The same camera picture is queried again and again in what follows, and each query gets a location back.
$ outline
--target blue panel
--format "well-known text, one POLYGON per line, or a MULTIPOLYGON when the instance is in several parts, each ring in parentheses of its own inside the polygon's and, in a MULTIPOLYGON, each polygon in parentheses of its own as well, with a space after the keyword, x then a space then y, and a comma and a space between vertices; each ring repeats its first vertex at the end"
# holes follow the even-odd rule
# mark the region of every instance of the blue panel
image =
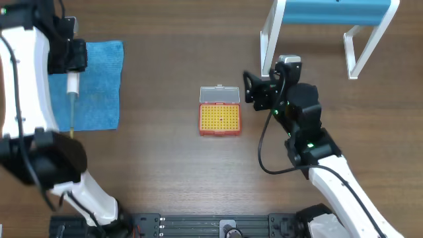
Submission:
POLYGON ((287 0, 285 24, 377 26, 391 0, 287 0))

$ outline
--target white leg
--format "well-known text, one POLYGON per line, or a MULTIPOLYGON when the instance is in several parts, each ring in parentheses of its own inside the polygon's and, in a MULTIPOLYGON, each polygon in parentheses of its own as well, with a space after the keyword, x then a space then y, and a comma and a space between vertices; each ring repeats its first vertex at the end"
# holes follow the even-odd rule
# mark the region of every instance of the white leg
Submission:
POLYGON ((260 32, 260 57, 262 77, 269 76, 272 66, 276 43, 278 42, 279 30, 284 18, 286 0, 274 0, 266 23, 260 32))
POLYGON ((348 77, 350 79, 357 79, 358 75, 362 71, 365 63, 369 59, 371 53, 375 49, 377 43, 382 38, 383 33, 391 23, 392 18, 397 12, 399 6, 399 0, 391 0, 391 6, 388 8, 385 16, 383 17, 381 24, 376 26, 371 33, 370 39, 367 42, 367 45, 364 48, 364 51, 356 63, 356 57, 354 54, 354 45, 352 38, 357 34, 363 27, 355 26, 350 31, 344 34, 344 45, 345 45, 345 54, 348 68, 348 77))

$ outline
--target wooden tabletop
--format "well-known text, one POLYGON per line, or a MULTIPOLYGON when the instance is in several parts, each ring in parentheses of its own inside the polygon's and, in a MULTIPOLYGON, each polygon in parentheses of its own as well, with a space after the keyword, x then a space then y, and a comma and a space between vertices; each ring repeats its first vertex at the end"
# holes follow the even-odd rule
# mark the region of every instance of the wooden tabletop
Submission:
MULTIPOLYGON (((300 172, 261 171, 257 145, 268 112, 241 100, 239 137, 199 136, 200 87, 240 87, 242 99, 243 70, 259 74, 259 32, 271 1, 64 2, 67 15, 78 18, 79 37, 124 42, 119 128, 76 138, 91 174, 130 211, 268 214, 327 203, 300 172)), ((318 87, 323 126, 405 237, 421 237, 423 223, 422 14, 423 1, 402 1, 355 81, 348 80, 342 39, 350 26, 284 25, 275 53, 302 57, 301 82, 318 87)), ((368 36, 354 38, 357 52, 368 36)), ((272 120, 262 152, 268 168, 291 166, 287 138, 272 120)), ((1 169, 0 191, 4 237, 47 236, 52 213, 34 187, 1 169)))

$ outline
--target transparent lid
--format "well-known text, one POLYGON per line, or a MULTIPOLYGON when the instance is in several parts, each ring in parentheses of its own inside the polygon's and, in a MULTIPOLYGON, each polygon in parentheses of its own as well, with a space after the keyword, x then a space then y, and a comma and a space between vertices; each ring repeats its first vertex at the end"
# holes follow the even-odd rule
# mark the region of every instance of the transparent lid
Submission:
POLYGON ((224 87, 222 85, 201 87, 200 103, 239 103, 239 101, 238 87, 224 87))

